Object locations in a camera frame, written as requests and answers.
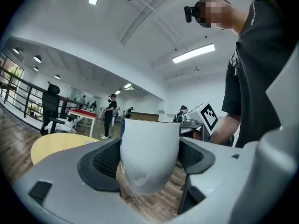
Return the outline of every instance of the white mug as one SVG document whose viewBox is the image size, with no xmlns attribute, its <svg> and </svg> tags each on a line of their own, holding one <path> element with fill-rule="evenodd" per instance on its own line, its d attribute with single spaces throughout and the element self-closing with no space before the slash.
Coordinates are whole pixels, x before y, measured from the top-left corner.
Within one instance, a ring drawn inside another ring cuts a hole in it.
<svg viewBox="0 0 299 224">
<path fill-rule="evenodd" d="M 123 120 L 121 164 L 132 192 L 150 195 L 164 188 L 178 157 L 179 125 Z"/>
</svg>

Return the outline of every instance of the black and white pattern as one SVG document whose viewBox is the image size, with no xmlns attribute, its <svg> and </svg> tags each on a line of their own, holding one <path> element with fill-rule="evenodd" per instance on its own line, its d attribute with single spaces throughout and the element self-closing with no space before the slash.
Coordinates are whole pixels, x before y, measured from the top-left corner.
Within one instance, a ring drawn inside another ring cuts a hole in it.
<svg viewBox="0 0 299 224">
<path fill-rule="evenodd" d="M 215 115 L 215 112 L 211 108 L 210 104 L 208 104 L 201 112 L 202 117 L 204 118 L 208 128 L 213 130 L 216 123 L 218 122 L 218 118 Z"/>
</svg>

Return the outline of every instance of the desk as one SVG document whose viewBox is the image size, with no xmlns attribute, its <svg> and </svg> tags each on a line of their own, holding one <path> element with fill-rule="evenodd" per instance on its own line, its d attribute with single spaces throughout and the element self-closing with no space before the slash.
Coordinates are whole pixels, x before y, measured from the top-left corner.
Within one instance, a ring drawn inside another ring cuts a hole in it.
<svg viewBox="0 0 299 224">
<path fill-rule="evenodd" d="M 74 115 L 92 120 L 92 125 L 90 127 L 90 132 L 89 132 L 89 137 L 91 137 L 93 134 L 93 126 L 94 126 L 94 121 L 97 118 L 97 114 L 94 112 L 89 112 L 89 111 L 80 110 L 80 109 L 69 110 L 69 115 L 70 114 L 74 114 Z"/>
<path fill-rule="evenodd" d="M 45 157 L 73 147 L 86 144 L 86 142 L 97 142 L 98 140 L 87 136 L 73 133 L 52 133 L 39 138 L 31 148 L 31 160 L 36 165 Z"/>
</svg>

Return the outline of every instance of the yellow round table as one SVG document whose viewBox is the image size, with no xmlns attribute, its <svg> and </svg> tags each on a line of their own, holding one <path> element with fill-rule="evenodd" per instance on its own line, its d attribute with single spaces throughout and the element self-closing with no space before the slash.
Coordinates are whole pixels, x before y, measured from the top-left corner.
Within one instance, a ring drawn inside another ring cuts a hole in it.
<svg viewBox="0 0 299 224">
<path fill-rule="evenodd" d="M 31 148 L 31 160 L 36 165 L 40 160 L 50 154 L 79 147 L 87 142 L 97 142 L 98 140 L 74 133 L 52 133 L 39 138 Z"/>
</svg>

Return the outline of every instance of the forearm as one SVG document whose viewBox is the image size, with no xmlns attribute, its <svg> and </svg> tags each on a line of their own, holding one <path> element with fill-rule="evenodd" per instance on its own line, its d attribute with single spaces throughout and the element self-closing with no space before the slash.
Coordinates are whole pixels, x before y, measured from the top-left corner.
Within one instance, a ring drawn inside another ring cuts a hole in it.
<svg viewBox="0 0 299 224">
<path fill-rule="evenodd" d="M 227 114 L 217 125 L 212 134 L 212 143 L 221 144 L 228 140 L 237 131 L 240 125 L 240 116 Z"/>
</svg>

